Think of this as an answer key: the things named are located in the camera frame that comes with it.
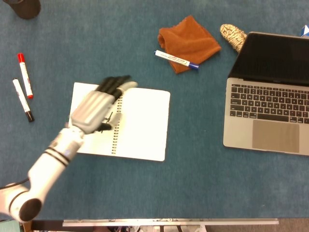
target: orange towel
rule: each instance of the orange towel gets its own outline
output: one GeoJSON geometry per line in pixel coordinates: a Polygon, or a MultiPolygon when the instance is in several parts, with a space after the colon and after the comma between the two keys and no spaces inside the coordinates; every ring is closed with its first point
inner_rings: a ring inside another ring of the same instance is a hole
{"type": "MultiPolygon", "coordinates": [[[[213,36],[191,15],[176,26],[161,28],[158,40],[166,53],[196,64],[202,63],[221,50],[213,36]]],[[[190,69],[172,61],[169,63],[176,73],[190,69]]]]}

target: white paper page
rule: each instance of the white paper page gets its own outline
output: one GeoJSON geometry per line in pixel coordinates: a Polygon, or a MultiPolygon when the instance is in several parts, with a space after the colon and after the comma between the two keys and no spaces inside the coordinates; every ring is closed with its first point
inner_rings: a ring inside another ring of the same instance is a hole
{"type": "Polygon", "coordinates": [[[164,161],[169,118],[170,93],[134,88],[122,103],[117,156],[164,161]]]}
{"type": "MultiPolygon", "coordinates": [[[[78,82],[74,83],[70,115],[78,107],[84,97],[90,91],[95,90],[97,87],[98,85],[84,84],[78,82]]],[[[77,152],[95,155],[111,155],[113,132],[113,130],[105,130],[102,133],[97,131],[93,134],[85,135],[84,144],[78,149],[77,152]]]]}

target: robotic arm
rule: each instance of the robotic arm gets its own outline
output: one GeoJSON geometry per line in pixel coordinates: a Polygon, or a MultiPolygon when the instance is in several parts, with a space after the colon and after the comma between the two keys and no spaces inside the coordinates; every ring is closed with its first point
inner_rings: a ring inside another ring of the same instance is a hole
{"type": "Polygon", "coordinates": [[[71,117],[71,126],[63,128],[28,172],[31,188],[22,182],[0,188],[0,213],[10,215],[19,222],[33,220],[40,212],[45,197],[83,144],[85,134],[100,128],[108,110],[136,82],[126,82],[130,76],[108,77],[80,103],[71,117]]]}

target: laptop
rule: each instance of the laptop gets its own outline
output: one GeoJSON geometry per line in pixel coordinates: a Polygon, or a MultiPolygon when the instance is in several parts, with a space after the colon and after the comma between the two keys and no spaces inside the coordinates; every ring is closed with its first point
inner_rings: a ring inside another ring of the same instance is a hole
{"type": "Polygon", "coordinates": [[[309,39],[248,34],[227,79],[223,144],[309,155],[309,39]]]}

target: marker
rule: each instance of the marker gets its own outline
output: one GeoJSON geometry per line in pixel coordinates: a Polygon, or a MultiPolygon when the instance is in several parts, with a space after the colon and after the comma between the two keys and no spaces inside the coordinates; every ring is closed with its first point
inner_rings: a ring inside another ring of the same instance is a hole
{"type": "Polygon", "coordinates": [[[21,104],[22,104],[22,106],[24,108],[24,111],[26,113],[28,121],[29,122],[33,122],[34,121],[34,117],[32,116],[32,113],[30,111],[30,108],[28,106],[26,98],[24,96],[23,90],[21,89],[21,86],[19,84],[19,81],[16,78],[13,80],[13,84],[14,84],[16,92],[17,92],[17,94],[19,96],[20,102],[21,102],[21,104]]]}
{"type": "Polygon", "coordinates": [[[30,80],[29,80],[27,69],[26,69],[24,54],[18,53],[17,58],[18,58],[18,61],[19,61],[21,74],[23,75],[27,96],[28,96],[28,98],[32,99],[33,93],[32,93],[32,90],[31,90],[30,80]]]}
{"type": "Polygon", "coordinates": [[[165,52],[161,52],[159,50],[156,50],[154,52],[154,54],[156,56],[158,56],[158,57],[161,57],[161,58],[164,58],[164,59],[168,59],[168,60],[173,61],[173,62],[178,63],[178,64],[182,64],[182,65],[187,66],[187,67],[189,67],[191,69],[196,69],[196,70],[198,69],[198,64],[189,62],[189,61],[187,61],[185,59],[181,59],[181,58],[172,56],[172,55],[167,54],[165,52]]]}

